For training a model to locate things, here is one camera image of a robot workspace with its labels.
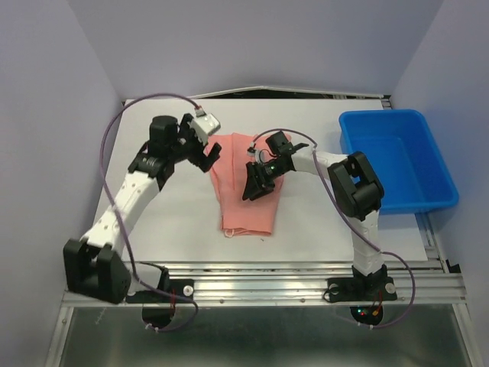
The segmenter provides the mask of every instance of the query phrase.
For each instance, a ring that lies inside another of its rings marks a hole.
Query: cable
[[[399,316],[398,318],[396,318],[395,320],[390,321],[389,323],[385,323],[385,324],[377,325],[377,326],[372,326],[372,325],[370,325],[370,326],[365,325],[365,326],[368,326],[371,329],[383,329],[385,327],[389,327],[389,326],[395,325],[396,323],[399,323],[401,320],[403,320],[407,316],[407,314],[413,308],[414,298],[416,297],[416,280],[414,279],[413,270],[407,264],[407,262],[403,258],[401,258],[398,254],[395,254],[393,252],[387,252],[387,251],[384,252],[384,251],[382,251],[377,245],[375,245],[372,241],[370,241],[369,239],[367,239],[361,232],[359,232],[350,223],[350,221],[348,220],[348,218],[346,217],[346,215],[343,214],[342,210],[340,209],[340,207],[336,203],[335,197],[333,196],[333,193],[331,192],[331,189],[329,188],[328,183],[326,182],[326,178],[322,174],[321,167],[319,166],[318,158],[316,156],[316,148],[317,148],[318,144],[316,143],[316,141],[313,138],[311,138],[307,134],[304,134],[302,132],[298,132],[296,130],[291,130],[289,128],[271,128],[270,130],[266,130],[265,132],[262,132],[262,133],[258,134],[257,136],[255,136],[254,139],[253,139],[253,142],[256,142],[256,140],[258,140],[261,136],[263,136],[265,134],[268,134],[269,132],[279,132],[279,131],[282,131],[282,132],[292,132],[293,134],[297,134],[297,135],[303,136],[304,138],[306,138],[307,140],[309,140],[311,143],[313,143],[313,160],[314,160],[314,166],[316,167],[316,170],[318,172],[318,176],[321,179],[322,185],[326,189],[326,193],[328,194],[329,199],[331,200],[331,202],[332,202],[333,206],[335,207],[336,211],[338,212],[339,216],[343,219],[343,222],[345,222],[345,224],[349,227],[349,229],[355,235],[357,235],[362,241],[364,241],[367,245],[369,245],[375,251],[380,252],[383,255],[388,255],[388,256],[395,257],[397,260],[399,260],[404,265],[404,267],[406,267],[406,270],[410,273],[411,284],[413,286],[413,290],[412,290],[412,293],[411,293],[410,302],[408,303],[408,305],[407,305],[405,311],[403,312],[403,314],[401,316]]]
[[[104,153],[105,153],[105,143],[107,141],[107,136],[108,136],[108,134],[109,134],[112,126],[114,126],[115,122],[119,119],[119,117],[122,116],[122,113],[124,113],[125,110],[129,109],[130,107],[132,107],[136,103],[139,103],[139,102],[144,101],[146,99],[153,99],[153,98],[157,98],[157,97],[165,97],[165,98],[171,97],[171,98],[183,99],[184,101],[187,101],[188,103],[191,103],[194,106],[195,109],[199,109],[200,108],[200,106],[195,101],[191,100],[190,98],[187,98],[185,96],[181,96],[181,95],[175,94],[175,93],[154,93],[154,94],[149,94],[147,96],[139,97],[139,98],[137,98],[137,99],[129,102],[127,105],[125,105],[121,109],[121,111],[118,114],[116,114],[112,118],[112,120],[107,125],[107,128],[104,131],[104,134],[102,136],[102,143],[100,144],[99,172],[100,172],[100,176],[102,177],[103,189],[105,191],[105,194],[107,195],[107,198],[108,198],[108,201],[110,202],[110,205],[112,207],[112,210],[114,211],[115,218],[117,219],[117,223],[119,225],[119,229],[121,230],[122,239],[124,240],[125,245],[126,245],[126,247],[128,249],[129,258],[131,260],[131,267],[132,267],[132,276],[133,276],[133,278],[139,284],[141,284],[143,287],[149,289],[150,291],[153,291],[154,293],[159,294],[159,295],[162,295],[162,296],[165,296],[165,297],[169,297],[171,299],[173,297],[173,295],[171,293],[168,293],[168,292],[162,291],[160,289],[157,289],[157,288],[149,285],[148,283],[144,282],[139,277],[138,271],[136,269],[136,261],[134,260],[134,254],[132,252],[131,243],[129,242],[128,231],[127,231],[127,229],[124,226],[124,221],[122,220],[121,212],[119,211],[118,207],[115,205],[114,197],[113,197],[110,189],[108,188],[107,180],[105,179],[105,170],[104,170],[104,166],[103,166]],[[165,327],[163,329],[158,329],[157,327],[153,327],[152,325],[147,324],[146,327],[148,329],[154,330],[157,333],[160,333],[160,332],[165,333],[165,332],[171,332],[171,331],[181,330],[182,328],[184,328],[185,326],[190,325],[193,322],[193,320],[196,318],[197,314],[199,313],[199,305],[197,304],[197,302],[195,302],[194,300],[192,300],[190,298],[182,297],[182,296],[176,296],[176,295],[174,296],[174,299],[175,300],[179,300],[181,302],[193,304],[193,306],[195,307],[195,312],[192,314],[192,316],[189,317],[189,319],[186,320],[185,323],[182,323],[181,325],[178,325],[178,326],[175,326],[175,327],[170,327],[170,328],[169,327]]]

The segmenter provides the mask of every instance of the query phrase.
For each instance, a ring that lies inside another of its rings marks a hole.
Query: blue bin
[[[454,206],[458,192],[426,120],[411,109],[345,112],[342,148],[362,151],[385,189],[381,213]]]

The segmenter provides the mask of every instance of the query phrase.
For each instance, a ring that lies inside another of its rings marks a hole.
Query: wall
[[[119,98],[64,0],[3,1],[0,50],[0,364],[40,366]]]
[[[68,0],[115,90],[392,93],[442,0]]]
[[[395,108],[421,111],[460,193],[431,215],[443,248],[459,262],[469,310],[489,365],[489,2],[445,0],[393,94]]]

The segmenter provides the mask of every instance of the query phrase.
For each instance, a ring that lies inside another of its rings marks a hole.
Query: purple cable
[[[343,222],[345,222],[345,224],[349,227],[349,229],[355,235],[357,235],[362,241],[364,241],[367,245],[369,245],[375,251],[378,251],[378,252],[380,252],[383,255],[388,255],[388,256],[395,257],[397,260],[399,260],[406,267],[407,271],[410,273],[411,283],[413,285],[413,291],[412,291],[412,294],[411,294],[410,302],[407,305],[407,307],[406,307],[405,311],[403,312],[403,314],[401,316],[399,316],[398,318],[396,318],[395,320],[390,321],[389,323],[385,323],[385,324],[377,325],[377,326],[368,326],[368,325],[365,325],[365,326],[366,327],[369,327],[371,329],[383,329],[385,327],[393,326],[396,323],[399,323],[402,319],[404,319],[407,316],[407,314],[411,311],[411,309],[412,309],[412,307],[414,305],[414,298],[416,297],[416,281],[414,279],[413,270],[407,264],[407,262],[404,259],[402,259],[398,254],[394,254],[393,252],[383,252],[377,245],[375,245],[372,241],[370,241],[369,239],[367,239],[361,232],[359,232],[350,223],[350,221],[346,218],[345,214],[343,214],[342,210],[340,209],[340,207],[336,203],[335,197],[333,196],[333,193],[329,189],[329,186],[328,186],[328,184],[326,182],[326,179],[325,179],[324,175],[322,174],[321,167],[319,166],[318,158],[316,156],[316,148],[317,148],[318,144],[316,143],[316,141],[313,138],[309,137],[308,135],[306,135],[306,134],[304,134],[302,132],[298,132],[296,130],[291,130],[289,128],[272,128],[270,130],[266,130],[265,132],[262,132],[259,135],[255,136],[254,139],[253,139],[253,142],[256,142],[256,140],[258,140],[261,136],[263,136],[265,134],[268,134],[269,132],[278,132],[278,131],[292,132],[293,134],[297,134],[297,135],[303,136],[304,138],[306,138],[307,140],[309,140],[311,143],[313,143],[313,147],[314,147],[314,149],[313,149],[314,166],[316,167],[316,170],[318,171],[318,176],[321,179],[322,185],[326,189],[326,193],[328,193],[329,199],[333,203],[333,206],[335,207],[335,209],[338,212],[339,216],[343,219]]]
[[[199,305],[197,304],[197,302],[195,302],[194,300],[192,300],[190,298],[176,296],[176,295],[170,294],[168,292],[161,291],[161,290],[149,285],[148,283],[144,282],[139,277],[138,271],[136,269],[136,261],[134,260],[134,254],[132,252],[131,243],[129,242],[128,231],[124,226],[124,221],[122,220],[121,212],[119,211],[118,207],[115,205],[114,197],[113,197],[110,189],[108,188],[107,180],[105,179],[105,170],[103,167],[105,142],[107,141],[107,136],[108,136],[108,133],[110,132],[110,129],[115,124],[115,122],[118,120],[118,118],[122,116],[122,113],[124,113],[124,111],[126,109],[135,105],[136,103],[138,103],[140,101],[144,101],[145,99],[153,99],[153,98],[157,98],[157,97],[165,97],[165,98],[171,97],[171,98],[183,99],[183,100],[187,101],[188,103],[191,103],[195,107],[195,109],[199,108],[199,105],[197,105],[197,103],[195,101],[193,101],[190,98],[187,98],[185,96],[181,96],[179,94],[174,94],[174,93],[154,93],[154,94],[149,94],[147,96],[142,96],[140,98],[137,98],[137,99],[129,102],[127,105],[125,105],[122,108],[122,110],[117,115],[114,116],[114,118],[107,125],[107,129],[104,131],[104,135],[102,137],[102,143],[100,144],[99,169],[100,169],[100,176],[102,177],[102,184],[103,184],[105,194],[108,197],[108,201],[110,202],[112,209],[114,210],[115,218],[117,219],[117,223],[119,224],[119,228],[121,230],[122,239],[124,239],[124,242],[125,242],[126,247],[128,249],[129,258],[131,259],[132,276],[134,277],[134,279],[139,284],[141,284],[143,287],[146,287],[147,289],[149,289],[150,291],[153,291],[156,294],[159,294],[159,295],[162,295],[165,297],[174,297],[176,300],[180,300],[180,301],[185,302],[185,303],[190,302],[195,307],[195,312],[192,314],[192,316],[185,323],[182,323],[181,325],[171,327],[171,328],[166,327],[164,329],[158,329],[157,327],[154,327],[150,324],[146,324],[147,328],[154,330],[157,333],[159,333],[159,332],[177,331],[177,330],[180,330],[180,329],[184,328],[185,326],[191,324],[193,322],[193,320],[196,318],[197,313],[199,312]]]

